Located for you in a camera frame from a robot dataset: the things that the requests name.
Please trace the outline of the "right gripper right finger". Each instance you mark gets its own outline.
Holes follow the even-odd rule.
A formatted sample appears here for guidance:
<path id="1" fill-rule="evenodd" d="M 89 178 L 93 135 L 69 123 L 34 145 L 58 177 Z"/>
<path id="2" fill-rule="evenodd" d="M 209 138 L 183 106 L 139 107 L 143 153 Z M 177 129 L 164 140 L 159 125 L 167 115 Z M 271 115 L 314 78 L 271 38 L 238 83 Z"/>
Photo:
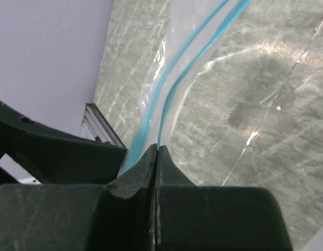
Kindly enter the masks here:
<path id="1" fill-rule="evenodd" d="M 292 250 L 269 190 L 196 186 L 166 146 L 158 151 L 156 168 L 157 250 Z"/>

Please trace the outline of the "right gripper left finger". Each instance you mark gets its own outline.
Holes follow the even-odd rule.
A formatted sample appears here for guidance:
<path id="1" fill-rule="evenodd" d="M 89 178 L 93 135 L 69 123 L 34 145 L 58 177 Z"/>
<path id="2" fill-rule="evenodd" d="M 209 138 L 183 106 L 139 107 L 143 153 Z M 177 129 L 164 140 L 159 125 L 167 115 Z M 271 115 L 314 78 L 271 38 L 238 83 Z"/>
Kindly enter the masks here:
<path id="1" fill-rule="evenodd" d="M 136 250 L 157 148 L 107 185 L 0 185 L 0 250 Z"/>

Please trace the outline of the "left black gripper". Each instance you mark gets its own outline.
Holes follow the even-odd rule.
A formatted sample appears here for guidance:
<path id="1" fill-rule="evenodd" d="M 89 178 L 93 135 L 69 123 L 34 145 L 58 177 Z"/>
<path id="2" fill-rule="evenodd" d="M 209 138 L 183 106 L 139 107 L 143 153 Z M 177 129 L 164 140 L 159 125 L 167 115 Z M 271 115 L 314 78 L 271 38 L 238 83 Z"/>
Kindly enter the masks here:
<path id="1" fill-rule="evenodd" d="M 0 101 L 0 159 L 7 154 L 43 184 L 107 184 L 126 152 L 47 127 Z"/>

